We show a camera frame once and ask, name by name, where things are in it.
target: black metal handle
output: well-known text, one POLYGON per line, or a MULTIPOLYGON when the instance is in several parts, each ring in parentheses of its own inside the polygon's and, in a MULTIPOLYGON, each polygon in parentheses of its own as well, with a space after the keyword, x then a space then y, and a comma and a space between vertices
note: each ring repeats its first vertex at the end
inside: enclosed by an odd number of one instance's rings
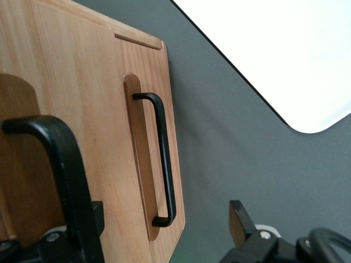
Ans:
POLYGON ((315 228, 309 234, 309 243, 314 262, 344 263, 344 260, 331 246, 336 245, 351 254, 351 240, 326 228, 315 228))
POLYGON ((167 136, 165 107, 161 98, 155 93, 135 93, 133 100, 150 100, 155 109, 158 144, 160 146, 161 164, 163 173, 163 183, 165 185, 168 217, 156 216, 152 225, 157 227, 170 226, 176 217, 176 199, 174 197, 174 187, 172 178, 171 158, 169 155, 169 145, 167 136))
POLYGON ((67 235, 88 263, 104 263, 83 160, 70 128, 53 116, 9 119, 7 134, 31 134, 45 147, 53 169, 67 235))

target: gray background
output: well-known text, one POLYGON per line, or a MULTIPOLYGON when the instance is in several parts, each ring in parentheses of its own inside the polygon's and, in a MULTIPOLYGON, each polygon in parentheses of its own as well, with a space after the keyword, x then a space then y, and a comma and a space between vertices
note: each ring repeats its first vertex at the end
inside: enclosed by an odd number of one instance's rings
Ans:
POLYGON ((171 263, 215 263, 234 247, 231 199, 289 242, 317 226, 351 237, 351 116, 294 131, 168 0, 77 2, 167 44, 186 212, 171 263))

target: wooden board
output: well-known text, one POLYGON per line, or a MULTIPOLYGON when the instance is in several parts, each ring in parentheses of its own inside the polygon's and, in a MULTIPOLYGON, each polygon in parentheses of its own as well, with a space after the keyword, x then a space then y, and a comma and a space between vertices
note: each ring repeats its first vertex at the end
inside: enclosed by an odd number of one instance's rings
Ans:
MULTIPOLYGON (((71 128, 92 200, 104 203, 101 243, 106 263, 168 262, 185 224, 167 54, 162 42, 151 43, 156 39, 67 0, 0 0, 0 102, 4 102, 0 121, 53 115, 71 128), (148 235, 140 170, 135 165, 123 90, 126 74, 136 74, 141 90, 157 93, 166 110, 177 216, 170 227, 153 236, 148 235)), ((150 104, 143 102, 143 108, 154 210, 166 216, 155 116, 150 104)), ((33 138, 0 132, 0 143, 5 145, 0 148, 0 238, 29 244, 63 224, 51 170, 33 138), (21 155, 13 158, 18 151, 21 155), (29 156, 31 151, 36 156, 29 156), (23 173, 25 167, 35 173, 23 173), (29 178, 17 189, 19 198, 12 200, 13 187, 21 184, 6 173, 19 174, 17 181, 29 178), (32 212, 33 206, 39 207, 38 212, 32 212), (35 224, 39 226, 27 231, 35 224)))
MULTIPOLYGON (((123 56, 123 72, 126 75, 136 75, 140 79, 141 91, 156 93, 165 105, 177 216, 170 227, 161 228, 157 238, 149 243, 152 261, 168 262, 183 232, 185 215, 167 50, 166 47, 162 50, 154 50, 119 39, 115 40, 115 48, 116 52, 123 56)), ((149 101, 144 101, 143 104, 158 213, 160 216, 167 216, 154 108, 149 101)))

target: metal screw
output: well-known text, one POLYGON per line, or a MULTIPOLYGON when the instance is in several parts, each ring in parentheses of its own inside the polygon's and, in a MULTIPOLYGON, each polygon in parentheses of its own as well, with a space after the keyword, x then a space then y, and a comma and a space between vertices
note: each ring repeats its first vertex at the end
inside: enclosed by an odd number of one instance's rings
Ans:
POLYGON ((10 242, 1 242, 0 244, 0 252, 4 252, 5 250, 8 250, 11 247, 10 242))
POLYGON ((266 239, 266 240, 272 238, 271 234, 267 231, 261 231, 259 234, 260 234, 261 238, 266 239))
POLYGON ((60 235, 58 233, 51 233, 47 238, 47 242, 54 242, 56 239, 58 239, 60 235))

